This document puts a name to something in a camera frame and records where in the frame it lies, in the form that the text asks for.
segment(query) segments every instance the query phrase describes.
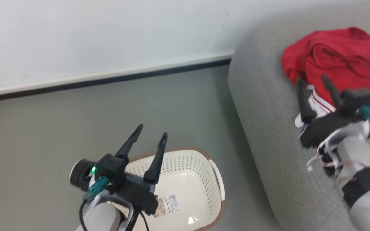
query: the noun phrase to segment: teal connector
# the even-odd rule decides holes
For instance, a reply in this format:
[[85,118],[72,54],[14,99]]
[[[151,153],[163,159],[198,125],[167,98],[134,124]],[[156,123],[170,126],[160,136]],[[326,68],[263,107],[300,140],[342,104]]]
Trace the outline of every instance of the teal connector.
[[364,120],[370,120],[370,107],[366,105],[362,105],[359,109],[360,114],[364,118]]
[[83,197],[82,200],[87,200],[88,203],[91,203],[94,198],[101,193],[103,190],[105,190],[108,186],[109,180],[108,178],[102,176],[100,177],[94,185],[92,185],[88,189],[88,193],[86,193]]

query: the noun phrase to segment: barcode label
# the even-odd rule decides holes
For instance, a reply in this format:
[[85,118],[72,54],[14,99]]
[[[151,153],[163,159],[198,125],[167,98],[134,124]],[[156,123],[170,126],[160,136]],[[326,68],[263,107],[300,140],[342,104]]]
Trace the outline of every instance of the barcode label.
[[164,205],[167,214],[175,214],[181,212],[176,194],[166,196]]

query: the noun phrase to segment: grey floor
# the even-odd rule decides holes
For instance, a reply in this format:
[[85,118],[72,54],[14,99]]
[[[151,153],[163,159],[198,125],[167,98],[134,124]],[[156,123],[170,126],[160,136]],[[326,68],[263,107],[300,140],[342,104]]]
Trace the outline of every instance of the grey floor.
[[197,146],[225,184],[213,231],[282,230],[261,184],[227,84],[228,66],[0,101],[0,231],[73,231],[82,192],[69,184],[81,158],[115,153],[143,123],[130,156]]

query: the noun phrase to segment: red shirt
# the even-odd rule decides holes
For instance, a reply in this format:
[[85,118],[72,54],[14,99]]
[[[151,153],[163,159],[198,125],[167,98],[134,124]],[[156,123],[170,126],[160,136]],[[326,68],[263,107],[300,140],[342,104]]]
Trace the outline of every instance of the red shirt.
[[359,28],[316,31],[287,47],[281,64],[291,81],[305,74],[316,93],[333,105],[323,73],[340,92],[370,89],[370,35]]

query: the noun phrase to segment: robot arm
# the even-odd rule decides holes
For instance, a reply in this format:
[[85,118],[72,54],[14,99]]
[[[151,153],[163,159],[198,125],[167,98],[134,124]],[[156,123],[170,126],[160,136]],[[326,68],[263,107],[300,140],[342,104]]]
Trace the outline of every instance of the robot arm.
[[[163,134],[158,151],[142,178],[125,173],[129,162],[128,153],[141,130],[142,124],[115,155],[107,154],[98,162],[83,159],[72,168],[71,184],[87,192],[79,211],[81,225],[77,231],[132,231],[139,215],[144,218],[147,226],[142,211],[148,215],[155,214],[158,201],[154,191],[168,134]],[[127,208],[127,217],[109,202]]]
[[300,140],[306,148],[317,148],[315,159],[334,180],[354,226],[370,231],[370,146],[366,142],[370,137],[370,92],[359,89],[339,94],[327,77],[323,76],[323,81],[337,110],[316,118],[301,79],[298,99],[305,126]]

